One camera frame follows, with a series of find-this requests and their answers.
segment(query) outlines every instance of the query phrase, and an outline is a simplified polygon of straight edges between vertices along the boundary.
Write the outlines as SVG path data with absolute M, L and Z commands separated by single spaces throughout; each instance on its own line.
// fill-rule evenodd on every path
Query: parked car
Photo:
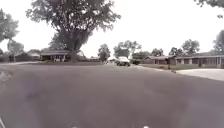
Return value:
M 130 61 L 125 56 L 120 56 L 117 59 L 117 66 L 130 66 Z
M 134 65 L 139 65 L 141 63 L 141 60 L 140 59 L 132 59 L 131 63 Z

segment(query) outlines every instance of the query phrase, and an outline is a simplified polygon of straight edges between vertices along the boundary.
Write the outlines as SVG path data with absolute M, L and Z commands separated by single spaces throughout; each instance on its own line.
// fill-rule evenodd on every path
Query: dark roof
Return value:
M 201 52 L 201 53 L 194 53 L 189 55 L 179 56 L 178 58 L 201 58 L 201 57 L 216 57 L 216 56 L 224 56 L 223 54 L 217 54 L 215 52 Z
M 67 50 L 45 50 L 41 52 L 41 55 L 55 55 L 55 54 L 65 55 L 68 53 L 69 51 Z
M 149 58 L 149 59 L 154 59 L 154 60 L 165 60 L 165 59 L 172 58 L 172 57 L 175 57 L 175 56 L 148 56 L 145 59 Z
M 20 56 L 22 54 L 27 54 L 27 53 L 26 52 L 20 52 L 20 53 L 15 54 L 15 56 Z

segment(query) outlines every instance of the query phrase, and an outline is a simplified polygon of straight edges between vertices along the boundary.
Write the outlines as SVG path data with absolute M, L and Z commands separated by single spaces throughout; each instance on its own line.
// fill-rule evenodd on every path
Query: sidewalk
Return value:
M 191 69 L 191 70 L 179 70 L 178 74 L 197 76 L 213 80 L 224 81 L 224 69 Z
M 33 64 L 40 63 L 39 61 L 27 61 L 27 62 L 12 62 L 12 63 L 0 63 L 0 65 L 20 65 L 20 64 Z

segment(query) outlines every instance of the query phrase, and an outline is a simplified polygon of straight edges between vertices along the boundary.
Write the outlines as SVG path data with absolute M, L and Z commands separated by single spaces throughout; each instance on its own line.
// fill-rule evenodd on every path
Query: roof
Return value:
M 67 50 L 46 50 L 40 53 L 41 55 L 66 55 L 69 51 Z
M 224 57 L 224 55 L 223 54 L 217 54 L 215 52 L 202 52 L 202 53 L 194 53 L 194 54 L 179 56 L 179 57 L 177 57 L 177 59 L 182 59 L 182 58 L 210 58 L 210 57 Z
M 22 54 L 27 54 L 25 52 L 19 52 L 19 53 L 16 53 L 15 56 L 19 56 L 19 55 L 22 55 Z
M 175 57 L 175 56 L 148 56 L 145 59 L 149 58 L 149 59 L 154 59 L 154 60 L 165 60 L 165 59 L 172 58 L 172 57 Z
M 38 53 L 28 53 L 32 57 L 40 57 L 40 54 Z

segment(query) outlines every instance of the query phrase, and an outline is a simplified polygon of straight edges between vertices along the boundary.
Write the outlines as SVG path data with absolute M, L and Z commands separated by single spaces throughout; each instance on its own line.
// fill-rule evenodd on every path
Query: road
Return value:
M 111 64 L 2 67 L 6 128 L 224 127 L 221 81 Z

